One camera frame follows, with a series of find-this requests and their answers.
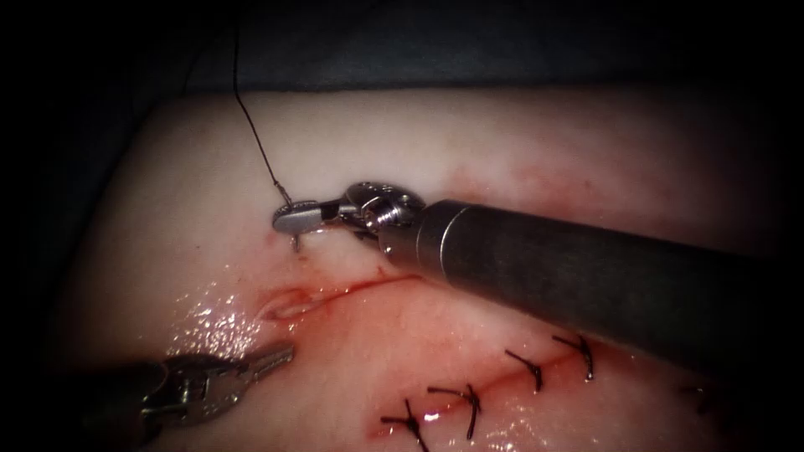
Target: red blood stain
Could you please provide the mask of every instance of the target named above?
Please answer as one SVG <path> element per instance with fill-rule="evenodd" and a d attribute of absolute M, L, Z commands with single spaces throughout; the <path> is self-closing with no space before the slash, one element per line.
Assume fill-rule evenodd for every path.
<path fill-rule="evenodd" d="M 276 246 L 276 241 L 279 239 L 279 234 L 275 232 L 269 232 L 265 235 L 265 246 L 274 247 Z"/>

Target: interrupted suture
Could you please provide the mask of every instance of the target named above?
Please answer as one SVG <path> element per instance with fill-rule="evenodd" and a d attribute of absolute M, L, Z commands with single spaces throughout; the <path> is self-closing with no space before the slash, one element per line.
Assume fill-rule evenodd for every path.
<path fill-rule="evenodd" d="M 405 399 L 405 409 L 408 411 L 407 418 L 393 418 L 390 416 L 383 416 L 379 419 L 379 422 L 383 424 L 401 424 L 404 425 L 415 437 L 416 441 L 419 443 L 421 447 L 421 452 L 430 452 L 427 449 L 427 444 L 425 444 L 424 439 L 421 437 L 421 431 L 419 428 L 419 421 L 413 417 L 413 412 L 410 410 L 410 401 L 406 398 Z"/>
<path fill-rule="evenodd" d="M 530 373 L 533 374 L 533 378 L 536 379 L 536 392 L 541 391 L 542 386 L 543 386 L 542 368 L 541 368 L 541 366 L 537 366 L 536 364 L 533 364 L 532 362 L 528 361 L 527 359 L 525 359 L 523 357 L 520 357 L 519 355 L 517 355 L 514 352 L 511 352 L 510 350 L 506 350 L 505 354 L 510 356 L 510 357 L 512 357 L 513 359 L 521 362 L 522 364 L 525 365 L 525 367 L 528 368 Z"/>
<path fill-rule="evenodd" d="M 590 382 L 594 377 L 594 363 L 592 362 L 592 351 L 589 349 L 589 344 L 586 343 L 586 339 L 582 336 L 578 335 L 580 339 L 580 344 L 575 344 L 570 342 L 563 337 L 553 336 L 554 341 L 561 342 L 562 344 L 566 344 L 570 347 L 573 347 L 575 350 L 580 352 L 581 356 L 584 357 L 584 361 L 586 361 L 586 381 Z"/>
<path fill-rule="evenodd" d="M 466 431 L 466 439 L 472 439 L 472 436 L 475 434 L 477 414 L 482 412 L 482 409 L 480 408 L 480 398 L 475 394 L 475 390 L 472 388 L 471 384 L 466 384 L 466 392 L 457 391 L 455 389 L 433 388 L 432 386 L 427 388 L 427 392 L 430 394 L 444 393 L 456 395 L 465 399 L 472 406 L 472 418 L 469 420 L 469 429 Z"/>

